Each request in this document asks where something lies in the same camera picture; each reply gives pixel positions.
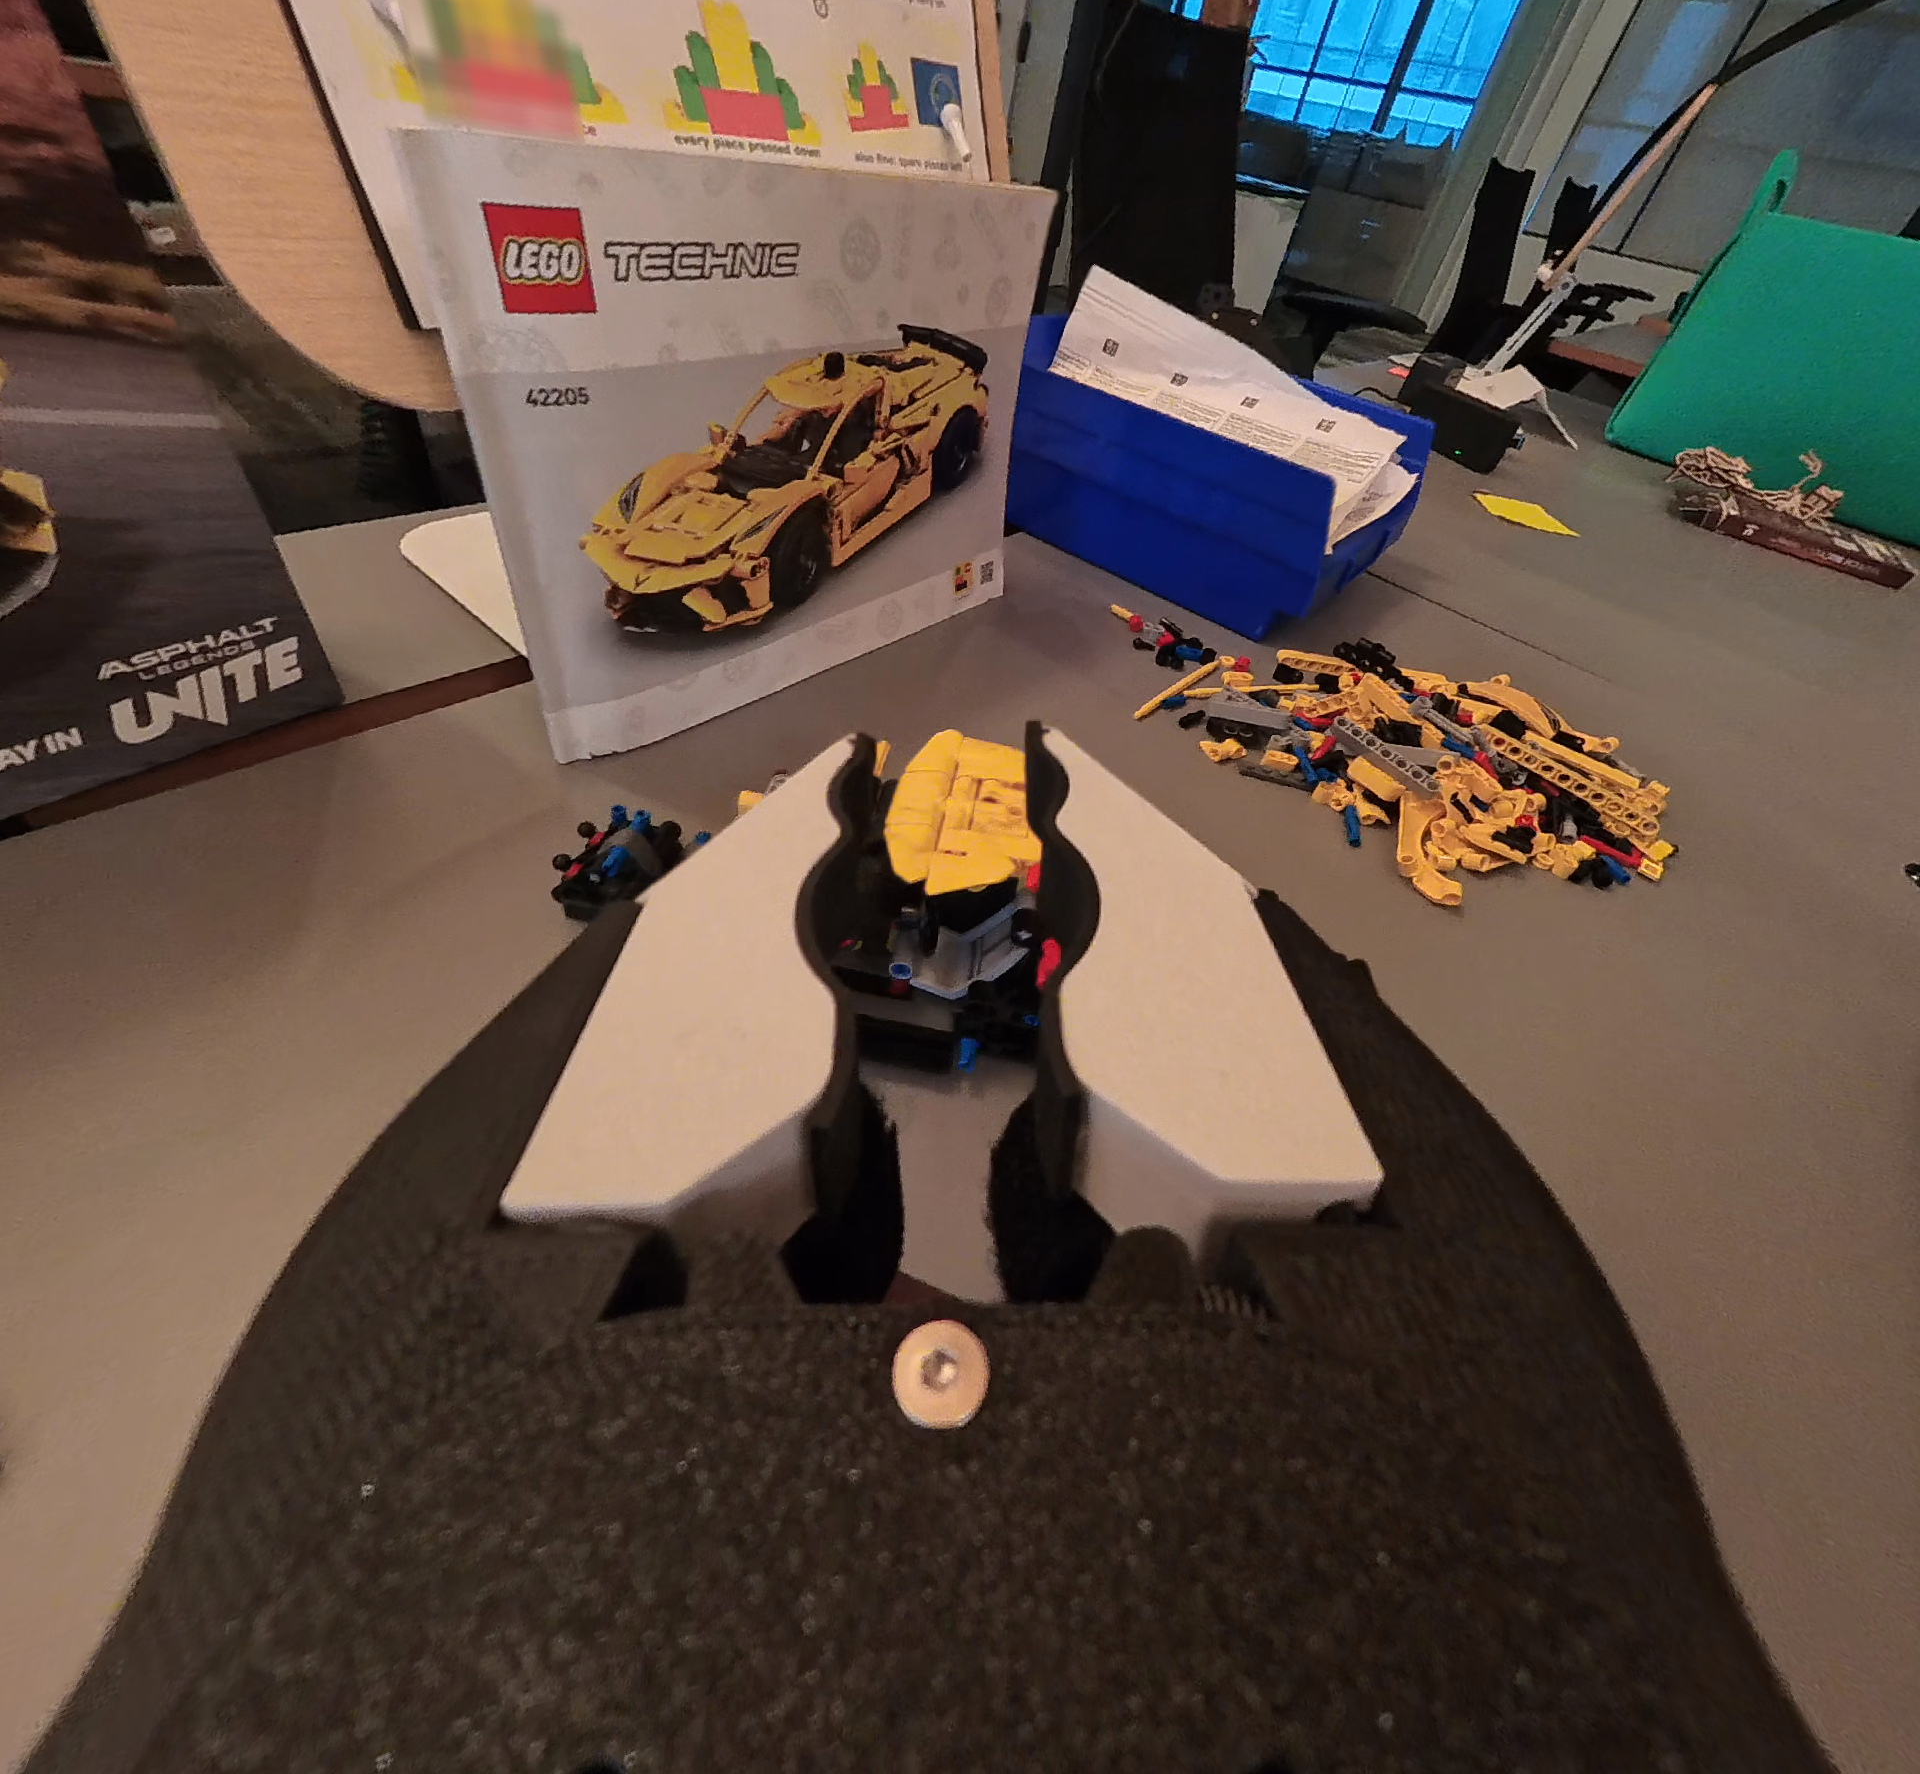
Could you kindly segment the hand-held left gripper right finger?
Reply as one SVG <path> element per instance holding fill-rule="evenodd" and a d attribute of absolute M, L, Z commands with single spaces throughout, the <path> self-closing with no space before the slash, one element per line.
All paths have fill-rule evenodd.
<path fill-rule="evenodd" d="M 1212 1271 L 1246 1228 L 1370 1213 L 1383 1165 L 1283 966 L 1278 897 L 1041 722 L 1025 779 L 1058 965 L 989 1163 L 1001 1293 L 1081 1300 L 1124 1233 Z"/>

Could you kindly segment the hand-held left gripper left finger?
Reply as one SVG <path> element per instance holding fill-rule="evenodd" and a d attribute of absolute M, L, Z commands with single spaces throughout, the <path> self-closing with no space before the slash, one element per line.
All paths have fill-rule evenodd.
<path fill-rule="evenodd" d="M 900 1271 L 900 1141 L 860 1077 L 831 956 L 874 811 L 877 742 L 840 738 L 637 909 L 499 1215 L 772 1241 L 809 1302 Z"/>

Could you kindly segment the partly built toy car chassis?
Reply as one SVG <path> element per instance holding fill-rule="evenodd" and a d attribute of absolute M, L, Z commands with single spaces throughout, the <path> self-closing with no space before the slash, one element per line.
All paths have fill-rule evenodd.
<path fill-rule="evenodd" d="M 1041 917 L 1020 746 L 944 729 L 890 774 L 888 746 L 855 734 L 781 788 L 802 793 L 821 843 L 792 921 L 829 1002 L 836 1077 L 1033 1064 L 1062 946 Z"/>

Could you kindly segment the black brick assembly blue pins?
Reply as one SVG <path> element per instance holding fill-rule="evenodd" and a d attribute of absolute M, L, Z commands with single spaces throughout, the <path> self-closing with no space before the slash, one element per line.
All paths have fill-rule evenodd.
<path fill-rule="evenodd" d="M 706 847 L 709 832 L 683 835 L 674 821 L 614 804 L 605 821 L 579 823 L 577 837 L 551 860 L 556 884 L 550 896 L 568 921 L 590 922 L 620 901 L 644 897 L 691 852 Z"/>

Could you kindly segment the pile of loose bricks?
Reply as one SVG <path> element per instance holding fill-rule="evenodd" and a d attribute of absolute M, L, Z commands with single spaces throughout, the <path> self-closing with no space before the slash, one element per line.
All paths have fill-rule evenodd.
<path fill-rule="evenodd" d="M 1456 681 L 1376 639 L 1251 655 L 1126 603 L 1106 611 L 1166 686 L 1168 720 L 1218 772 L 1334 812 L 1348 849 L 1388 837 L 1401 886 L 1443 912 L 1470 878 L 1532 871 L 1567 887 L 1659 884 L 1677 857 L 1668 788 L 1509 673 Z"/>

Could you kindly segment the toy car instruction booklet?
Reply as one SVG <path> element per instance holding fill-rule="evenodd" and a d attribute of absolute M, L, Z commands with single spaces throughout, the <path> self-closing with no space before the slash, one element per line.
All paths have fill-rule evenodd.
<path fill-rule="evenodd" d="M 559 762 L 1001 594 L 1054 191 L 455 129 L 396 161 Z"/>

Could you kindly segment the white stand base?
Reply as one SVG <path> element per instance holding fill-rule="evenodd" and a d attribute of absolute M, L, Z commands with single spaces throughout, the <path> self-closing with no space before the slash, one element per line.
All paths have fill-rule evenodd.
<path fill-rule="evenodd" d="M 487 509 L 444 515 L 398 539 L 399 556 L 516 655 L 526 639 Z"/>

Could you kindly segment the blue plastic bin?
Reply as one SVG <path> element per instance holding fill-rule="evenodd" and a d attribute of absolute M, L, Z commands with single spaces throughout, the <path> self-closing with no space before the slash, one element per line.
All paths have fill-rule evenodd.
<path fill-rule="evenodd" d="M 1398 436 L 1409 492 L 1328 541 L 1331 481 L 1048 370 L 1065 317 L 1033 317 L 1020 358 L 1006 520 L 1098 570 L 1260 639 L 1354 586 L 1401 539 L 1434 429 L 1393 405 L 1313 395 Z"/>

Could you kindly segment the white paper sheets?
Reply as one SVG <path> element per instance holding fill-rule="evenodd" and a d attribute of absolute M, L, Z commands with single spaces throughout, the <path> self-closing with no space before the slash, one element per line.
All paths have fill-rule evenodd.
<path fill-rule="evenodd" d="M 1094 267 L 1048 364 L 1081 386 L 1331 479 L 1326 548 L 1388 515 L 1416 486 L 1404 436 L 1321 396 L 1259 353 Z"/>

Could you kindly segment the black device green light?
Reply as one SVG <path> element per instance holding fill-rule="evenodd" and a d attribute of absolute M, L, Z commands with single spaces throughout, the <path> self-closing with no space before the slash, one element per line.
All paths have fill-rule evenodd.
<path fill-rule="evenodd" d="M 1432 457 L 1476 475 L 1497 471 L 1524 443 L 1520 420 L 1460 387 L 1461 362 L 1425 351 L 1411 357 L 1398 400 L 1432 428 Z"/>

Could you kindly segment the toy car set box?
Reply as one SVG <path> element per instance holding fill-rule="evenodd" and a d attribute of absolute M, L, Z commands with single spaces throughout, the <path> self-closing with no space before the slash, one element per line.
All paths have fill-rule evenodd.
<path fill-rule="evenodd" d="M 40 0 L 1 0 L 1 815 L 341 689 Z"/>

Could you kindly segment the wooden skeleton model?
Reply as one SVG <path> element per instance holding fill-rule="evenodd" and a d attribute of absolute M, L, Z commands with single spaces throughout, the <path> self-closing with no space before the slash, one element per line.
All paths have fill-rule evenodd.
<path fill-rule="evenodd" d="M 1763 489 L 1743 459 L 1719 449 L 1677 454 L 1666 471 L 1676 487 L 1673 515 L 1708 535 L 1738 539 L 1765 551 L 1823 566 L 1875 586 L 1901 590 L 1915 579 L 1915 566 L 1885 539 L 1837 524 L 1840 492 L 1823 479 L 1825 467 L 1811 452 L 1801 457 L 1804 475 L 1789 487 Z"/>

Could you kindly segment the green folding box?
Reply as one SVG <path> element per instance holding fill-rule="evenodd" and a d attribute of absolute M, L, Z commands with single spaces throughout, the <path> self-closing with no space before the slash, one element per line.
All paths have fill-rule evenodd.
<path fill-rule="evenodd" d="M 1838 520 L 1917 543 L 1917 246 L 1783 210 L 1794 152 L 1612 406 L 1604 440 L 1673 462 L 1714 446 L 1781 487 L 1811 452 Z"/>

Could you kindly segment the wooden board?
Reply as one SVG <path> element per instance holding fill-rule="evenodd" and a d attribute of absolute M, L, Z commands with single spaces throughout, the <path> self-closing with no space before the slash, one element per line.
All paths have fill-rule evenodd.
<path fill-rule="evenodd" d="M 85 3 L 218 275 L 343 386 L 450 411 L 441 341 L 402 315 L 286 4 Z M 998 31 L 995 67 L 1004 108 Z M 892 174 L 1006 183 L 1006 123 L 1004 179 Z"/>

